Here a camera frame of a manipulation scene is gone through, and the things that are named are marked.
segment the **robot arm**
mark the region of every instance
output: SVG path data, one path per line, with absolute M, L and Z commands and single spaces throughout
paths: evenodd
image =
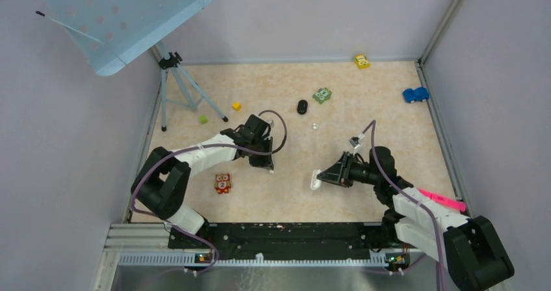
M 198 149 L 163 162 L 142 185 L 136 195 L 137 200 L 160 219 L 175 224 L 188 233 L 196 234 L 205 223 L 205 218 L 184 204 L 189 178 L 216 164 L 244 157 L 249 158 L 249 164 L 253 167 L 273 170 L 271 155 L 253 155 L 237 149 L 241 147 L 271 153 L 273 139 L 270 131 L 271 127 L 267 122 L 251 115 L 237 129 L 223 130 L 210 140 L 195 145 Z M 170 153 L 171 151 L 163 147 L 155 148 L 136 177 L 131 192 L 134 192 L 144 175 Z M 166 179 L 163 180 L 161 175 L 167 175 Z
M 351 143 L 354 146 L 357 140 L 351 140 Z M 514 274 L 513 265 L 488 219 L 483 216 L 469 218 L 424 196 L 397 175 L 394 158 L 388 148 L 375 149 L 379 163 L 391 181 L 419 204 L 390 186 L 379 172 L 372 150 L 369 152 L 369 162 L 358 154 L 343 152 L 336 164 L 320 172 L 316 178 L 343 187 L 351 187 L 355 181 L 374 185 L 377 199 L 390 208 L 385 212 L 382 223 L 387 240 L 411 244 L 436 261 L 441 261 L 461 290 L 485 290 Z M 437 234 L 432 219 L 420 204 L 436 217 L 439 226 Z M 436 236 L 444 238 L 444 260 L 438 258 Z

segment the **green toy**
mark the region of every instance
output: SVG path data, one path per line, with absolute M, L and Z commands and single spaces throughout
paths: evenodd
M 331 99 L 331 94 L 328 88 L 321 88 L 312 97 L 321 105 L 324 101 Z

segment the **small white object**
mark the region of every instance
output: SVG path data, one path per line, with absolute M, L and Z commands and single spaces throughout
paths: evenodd
M 322 185 L 322 182 L 316 178 L 319 173 L 321 173 L 322 170 L 314 170 L 312 173 L 312 180 L 310 181 L 310 189 L 311 190 L 317 190 Z
M 361 143 L 358 143 L 358 144 L 354 147 L 354 155 L 357 154 L 357 153 L 360 153 L 361 148 L 362 148 L 362 144 L 361 144 Z

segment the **red owl toy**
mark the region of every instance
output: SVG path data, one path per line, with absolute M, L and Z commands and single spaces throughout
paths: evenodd
M 231 182 L 229 181 L 229 173 L 216 174 L 216 183 L 214 184 L 214 189 L 219 194 L 229 193 L 231 188 Z

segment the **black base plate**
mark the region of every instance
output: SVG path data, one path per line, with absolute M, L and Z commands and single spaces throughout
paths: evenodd
M 170 234 L 169 249 L 209 248 L 175 229 Z M 222 260 L 258 253 L 266 260 L 369 259 L 369 247 L 390 247 L 381 240 L 380 223 L 211 223 L 197 235 L 212 242 Z

